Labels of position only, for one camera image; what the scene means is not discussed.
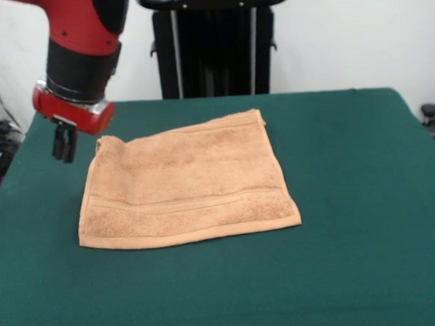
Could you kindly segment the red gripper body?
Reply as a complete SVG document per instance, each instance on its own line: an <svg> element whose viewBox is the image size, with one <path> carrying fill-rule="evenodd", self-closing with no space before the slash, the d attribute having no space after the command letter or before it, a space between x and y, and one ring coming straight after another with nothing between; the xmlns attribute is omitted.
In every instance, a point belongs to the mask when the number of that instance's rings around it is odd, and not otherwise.
<svg viewBox="0 0 435 326"><path fill-rule="evenodd" d="M114 104L75 104L52 94L44 79L38 79L32 95L34 109L44 117L75 127L89 135L103 133L114 116Z"/></svg>

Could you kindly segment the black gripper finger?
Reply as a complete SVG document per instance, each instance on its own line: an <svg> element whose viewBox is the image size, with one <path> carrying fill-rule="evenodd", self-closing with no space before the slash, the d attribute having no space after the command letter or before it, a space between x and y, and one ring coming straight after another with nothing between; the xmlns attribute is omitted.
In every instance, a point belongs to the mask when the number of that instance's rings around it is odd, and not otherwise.
<svg viewBox="0 0 435 326"><path fill-rule="evenodd" d="M55 129L54 133L54 142L52 146L52 156L56 160L64 160L65 159L65 145L66 145L66 139L65 139L65 131L66 128L64 125L57 124L57 127Z"/></svg>
<svg viewBox="0 0 435 326"><path fill-rule="evenodd" d="M77 130L75 128L69 128L65 131L63 137L63 161L65 163L73 163L77 149Z"/></svg>

